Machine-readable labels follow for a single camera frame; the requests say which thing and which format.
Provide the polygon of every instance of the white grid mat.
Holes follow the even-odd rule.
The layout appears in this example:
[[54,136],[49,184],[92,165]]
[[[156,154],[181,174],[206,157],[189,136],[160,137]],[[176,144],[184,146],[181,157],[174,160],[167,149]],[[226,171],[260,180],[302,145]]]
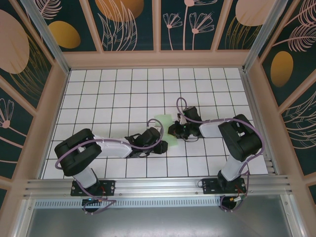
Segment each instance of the white grid mat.
[[[203,120],[244,114],[253,124],[237,68],[71,71],[42,178],[67,178],[54,167],[54,148],[81,129],[111,138],[143,133],[146,121],[155,115],[171,114],[176,120],[180,96],[198,108]],[[90,167],[99,178],[207,176],[217,175],[228,156],[222,138],[192,143],[178,139],[178,146],[169,147],[166,154],[97,158]],[[251,174],[268,173],[263,156],[245,171],[248,168]]]

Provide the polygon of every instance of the metal floor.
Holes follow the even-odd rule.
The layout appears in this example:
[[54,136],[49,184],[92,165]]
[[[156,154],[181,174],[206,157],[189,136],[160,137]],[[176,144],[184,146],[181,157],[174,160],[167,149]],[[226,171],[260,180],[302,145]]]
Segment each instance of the metal floor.
[[248,197],[225,213],[217,206],[110,208],[95,216],[81,209],[35,209],[28,237],[290,237],[279,196]]

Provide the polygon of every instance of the dark green wallpaper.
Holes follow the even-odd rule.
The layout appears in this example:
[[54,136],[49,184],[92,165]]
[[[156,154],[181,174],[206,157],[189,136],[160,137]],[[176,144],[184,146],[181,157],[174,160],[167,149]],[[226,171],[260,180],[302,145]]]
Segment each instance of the dark green wallpaper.
[[0,75],[36,108],[51,64],[8,0],[0,3],[0,23]]
[[210,50],[222,6],[223,1],[216,0],[194,1],[192,6],[162,0],[161,50]]
[[250,49],[273,3],[273,1],[233,0],[218,50]]
[[35,4],[63,52],[96,51],[79,0],[35,0]]
[[89,0],[89,5],[104,51],[154,49],[152,0]]
[[309,190],[311,192],[312,198],[313,198],[314,203],[316,205],[316,184],[309,186]]
[[0,88],[0,176],[12,178],[33,116]]
[[6,190],[5,189],[0,189],[0,210],[4,201],[6,195]]
[[316,83],[282,117],[304,175],[316,172]]
[[306,10],[311,3],[300,1],[262,63],[278,105],[316,69],[316,10]]

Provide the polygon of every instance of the light green cloth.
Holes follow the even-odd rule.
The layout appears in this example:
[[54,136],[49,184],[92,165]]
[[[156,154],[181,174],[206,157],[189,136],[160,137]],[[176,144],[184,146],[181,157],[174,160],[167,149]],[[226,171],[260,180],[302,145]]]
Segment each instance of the light green cloth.
[[177,138],[168,134],[168,128],[173,125],[171,115],[156,115],[155,119],[162,123],[164,129],[162,140],[166,141],[169,147],[178,145]]

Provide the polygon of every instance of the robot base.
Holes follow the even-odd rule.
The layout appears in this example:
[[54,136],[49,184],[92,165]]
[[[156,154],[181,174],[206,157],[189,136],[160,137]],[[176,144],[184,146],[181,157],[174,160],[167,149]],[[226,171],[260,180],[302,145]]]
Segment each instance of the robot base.
[[[114,191],[115,191],[115,180],[100,180],[99,181],[99,186],[95,191],[88,191],[88,193],[91,193],[94,196],[97,197],[102,197],[102,196],[114,196]],[[71,188],[70,196],[72,197],[84,197],[88,196],[86,195],[81,188],[79,187],[78,183],[74,180],[73,185]]]
[[211,179],[202,179],[202,188],[204,194],[238,194],[238,189],[240,188],[244,193],[246,192],[245,181],[243,178],[236,178],[235,180],[230,182],[230,187],[223,188],[220,186],[218,182],[218,178]]

